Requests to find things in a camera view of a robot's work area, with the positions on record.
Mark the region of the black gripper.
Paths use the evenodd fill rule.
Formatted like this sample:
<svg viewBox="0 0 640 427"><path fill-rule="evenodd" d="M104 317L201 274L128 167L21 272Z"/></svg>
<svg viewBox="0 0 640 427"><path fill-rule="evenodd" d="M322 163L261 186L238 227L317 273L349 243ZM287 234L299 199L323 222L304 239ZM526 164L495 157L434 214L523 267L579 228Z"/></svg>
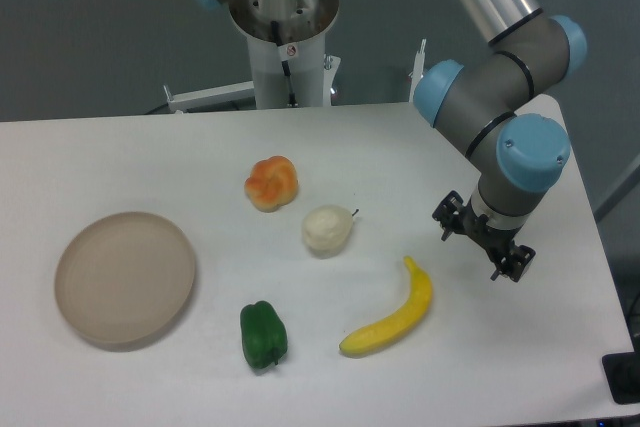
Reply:
<svg viewBox="0 0 640 427"><path fill-rule="evenodd" d="M482 196L472 196L466 206L459 193L452 190L439 202L432 218L442 229L442 241L453 234L467 235L485 250L495 266L492 281L502 276L518 282L536 256L534 249L514 242L524 217L500 213Z"/></svg>

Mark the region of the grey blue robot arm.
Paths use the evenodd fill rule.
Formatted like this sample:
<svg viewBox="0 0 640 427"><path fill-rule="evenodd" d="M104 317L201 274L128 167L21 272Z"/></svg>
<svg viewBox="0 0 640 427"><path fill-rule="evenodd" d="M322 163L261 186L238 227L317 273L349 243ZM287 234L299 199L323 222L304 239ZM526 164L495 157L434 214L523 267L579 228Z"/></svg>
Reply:
<svg viewBox="0 0 640 427"><path fill-rule="evenodd" d="M250 50L257 107L296 108L331 101L324 37L339 0L198 0L229 8ZM448 194L433 217L445 235L479 245L499 276L518 281L534 258L516 234L569 160L556 121L523 107L585 60L578 24L547 16L536 0L461 0L491 56L475 68L446 60L417 69L410 100L419 114L478 171L469 199Z"/></svg>

